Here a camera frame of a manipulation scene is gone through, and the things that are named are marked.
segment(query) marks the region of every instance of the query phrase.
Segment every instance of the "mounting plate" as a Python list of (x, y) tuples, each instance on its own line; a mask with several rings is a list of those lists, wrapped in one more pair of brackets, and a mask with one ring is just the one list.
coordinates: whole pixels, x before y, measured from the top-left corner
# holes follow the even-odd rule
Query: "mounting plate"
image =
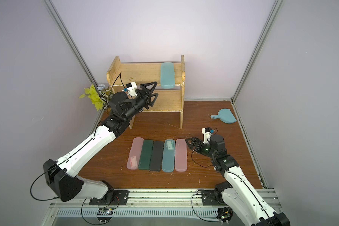
[(204, 206), (223, 206), (226, 203), (216, 200), (215, 192), (213, 190), (199, 190), (201, 192), (202, 205)]
[[(113, 206), (116, 206), (116, 205), (125, 206), (125, 205), (127, 205), (128, 194), (129, 194), (129, 191), (127, 191), (127, 190), (114, 190), (114, 192), (113, 192), (114, 201), (111, 205), (113, 205)], [(89, 205), (100, 206), (100, 205), (107, 205), (107, 204), (103, 200), (92, 198), (89, 202)]]

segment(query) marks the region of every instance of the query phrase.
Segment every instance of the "pink pencil case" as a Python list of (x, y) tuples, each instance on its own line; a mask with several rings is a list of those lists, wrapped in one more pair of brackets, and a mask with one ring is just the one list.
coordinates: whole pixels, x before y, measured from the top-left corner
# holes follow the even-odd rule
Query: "pink pencil case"
[(178, 172), (187, 170), (187, 144), (185, 139), (176, 140), (175, 169)]
[(129, 151), (129, 158), (127, 162), (127, 168), (130, 170), (138, 169), (143, 141), (144, 139), (141, 137), (136, 137), (133, 139), (132, 147), (131, 150)]

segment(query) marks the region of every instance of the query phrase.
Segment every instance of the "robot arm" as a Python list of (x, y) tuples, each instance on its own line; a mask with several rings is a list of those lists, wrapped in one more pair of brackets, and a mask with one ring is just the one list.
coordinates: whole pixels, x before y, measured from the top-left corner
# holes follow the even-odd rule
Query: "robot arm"
[(62, 201), (94, 197), (109, 204), (113, 200), (113, 187), (108, 183), (85, 179), (77, 174), (96, 153), (127, 129), (134, 115), (154, 105), (158, 97), (157, 93), (153, 93), (156, 86), (157, 82), (152, 82), (141, 84), (141, 89), (137, 89), (134, 82), (127, 84), (134, 99), (129, 99), (125, 92), (115, 93), (108, 102), (111, 107), (108, 118), (94, 133), (57, 161), (44, 163), (46, 182)]
[(247, 180), (236, 160), (227, 154), (223, 137), (217, 134), (212, 135), (212, 132), (211, 128), (202, 129), (207, 142), (192, 137), (186, 139), (186, 143), (191, 150), (210, 157), (215, 171), (221, 173), (226, 179), (226, 182), (215, 186), (217, 201), (230, 206), (248, 226), (290, 225), (284, 213), (277, 214), (263, 200)]

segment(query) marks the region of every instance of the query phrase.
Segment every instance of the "wooden floor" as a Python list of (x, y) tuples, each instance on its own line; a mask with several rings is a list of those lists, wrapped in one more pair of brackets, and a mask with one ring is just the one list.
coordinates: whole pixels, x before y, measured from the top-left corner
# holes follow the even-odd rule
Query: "wooden floor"
[[(187, 148), (187, 170), (165, 173), (127, 169), (127, 160), (135, 137), (149, 140), (198, 137), (203, 139), (201, 129), (217, 128), (224, 137), (227, 153), (239, 163), (245, 176), (254, 188), (262, 188), (238, 122), (226, 124), (219, 119), (210, 119), (222, 108), (232, 106), (229, 101), (185, 101), (183, 129), (180, 129), (179, 112), (142, 112), (136, 115), (133, 129), (127, 129), (119, 138), (105, 146), (80, 171), (79, 175), (92, 180), (105, 180), (114, 188), (214, 188), (225, 181), (213, 167), (203, 168), (191, 160)], [(211, 165), (210, 158), (196, 152), (193, 158), (199, 164)]]

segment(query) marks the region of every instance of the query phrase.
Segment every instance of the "white wall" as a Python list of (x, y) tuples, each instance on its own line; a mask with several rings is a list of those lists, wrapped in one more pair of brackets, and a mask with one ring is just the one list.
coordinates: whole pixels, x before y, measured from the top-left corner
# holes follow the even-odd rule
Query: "white wall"
[(185, 97), (229, 98), (274, 0), (53, 2), (98, 82), (116, 55), (124, 63), (184, 55)]
[(339, 1), (285, 1), (236, 106), (292, 226), (339, 226)]
[[(40, 224), (50, 202), (30, 185), (90, 133), (89, 85), (42, 1), (0, 1), (0, 225)], [(44, 178), (33, 193), (54, 197)]]

